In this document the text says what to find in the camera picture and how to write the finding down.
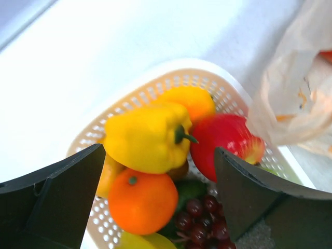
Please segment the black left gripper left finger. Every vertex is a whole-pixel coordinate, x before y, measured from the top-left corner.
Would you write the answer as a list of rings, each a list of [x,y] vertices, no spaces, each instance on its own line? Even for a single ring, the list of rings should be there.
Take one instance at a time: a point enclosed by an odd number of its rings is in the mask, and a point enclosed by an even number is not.
[[[1,248],[80,248],[105,155],[94,144],[1,183]]]

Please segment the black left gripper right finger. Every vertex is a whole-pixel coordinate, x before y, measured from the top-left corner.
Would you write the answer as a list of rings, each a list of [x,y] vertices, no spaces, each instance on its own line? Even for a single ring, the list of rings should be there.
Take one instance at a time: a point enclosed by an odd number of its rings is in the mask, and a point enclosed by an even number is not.
[[[331,194],[282,179],[223,148],[216,188],[237,248],[331,248]]]

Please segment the orange fake tangerine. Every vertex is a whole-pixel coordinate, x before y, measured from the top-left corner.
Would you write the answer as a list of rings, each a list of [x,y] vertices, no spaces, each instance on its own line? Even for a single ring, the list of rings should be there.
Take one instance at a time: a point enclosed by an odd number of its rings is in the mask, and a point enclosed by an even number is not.
[[[146,174],[131,169],[121,172],[108,194],[108,207],[115,223],[124,231],[147,235],[171,220],[178,192],[167,174]]]

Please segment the red fake apple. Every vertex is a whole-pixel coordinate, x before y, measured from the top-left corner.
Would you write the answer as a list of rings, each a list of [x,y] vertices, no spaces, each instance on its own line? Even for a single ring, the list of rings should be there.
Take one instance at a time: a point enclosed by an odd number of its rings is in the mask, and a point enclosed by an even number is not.
[[[235,114],[216,113],[194,125],[192,135],[198,143],[192,143],[192,160],[207,179],[216,182],[214,150],[222,147],[250,164],[261,162],[265,153],[264,141],[254,136],[246,127],[246,119]]]

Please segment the translucent orange plastic bag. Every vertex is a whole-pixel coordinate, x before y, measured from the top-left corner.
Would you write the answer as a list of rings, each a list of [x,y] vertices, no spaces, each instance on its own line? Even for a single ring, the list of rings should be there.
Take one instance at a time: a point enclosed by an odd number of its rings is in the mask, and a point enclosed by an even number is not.
[[[305,1],[261,77],[247,127],[275,146],[331,156],[331,1]]]

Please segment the yellow fake bell pepper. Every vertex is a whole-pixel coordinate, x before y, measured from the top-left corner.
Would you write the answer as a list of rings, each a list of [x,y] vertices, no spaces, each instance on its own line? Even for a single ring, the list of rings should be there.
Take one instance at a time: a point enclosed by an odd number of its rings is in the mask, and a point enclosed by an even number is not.
[[[164,174],[181,167],[191,143],[192,122],[177,103],[146,105],[107,120],[104,148],[124,166],[148,174]]]

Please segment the white perforated plastic basket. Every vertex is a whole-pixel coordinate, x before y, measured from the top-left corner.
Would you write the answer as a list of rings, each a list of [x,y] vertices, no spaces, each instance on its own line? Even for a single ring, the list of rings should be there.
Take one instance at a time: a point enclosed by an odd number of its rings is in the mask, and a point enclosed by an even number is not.
[[[194,86],[210,93],[217,112],[246,116],[251,98],[228,72],[213,63],[183,59],[150,70],[137,81],[140,87],[114,102],[91,121],[73,140],[66,156],[71,156],[104,136],[104,124],[114,115],[146,105],[159,95],[175,87]],[[189,171],[183,179],[197,179],[207,183],[207,193],[217,194],[215,183],[204,177],[188,154]],[[265,153],[258,168],[271,171],[286,181],[315,188],[290,150],[265,143]],[[120,228],[108,212],[106,199],[95,197],[88,220],[88,235],[97,248],[114,248],[120,240]]]

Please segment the dark brown fake avocado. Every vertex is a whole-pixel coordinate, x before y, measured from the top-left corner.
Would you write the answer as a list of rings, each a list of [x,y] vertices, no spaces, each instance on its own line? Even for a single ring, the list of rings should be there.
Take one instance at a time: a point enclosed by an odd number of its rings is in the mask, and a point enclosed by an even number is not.
[[[179,181],[182,178],[184,178],[189,170],[189,163],[188,160],[184,162],[184,164],[176,169],[171,169],[167,175],[173,180],[173,181]]]

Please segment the red yellow fake mango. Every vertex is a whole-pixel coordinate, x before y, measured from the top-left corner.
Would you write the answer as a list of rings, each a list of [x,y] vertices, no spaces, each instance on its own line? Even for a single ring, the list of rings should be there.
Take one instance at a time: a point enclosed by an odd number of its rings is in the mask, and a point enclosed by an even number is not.
[[[329,63],[332,63],[332,51],[320,51],[319,56],[328,61]]]

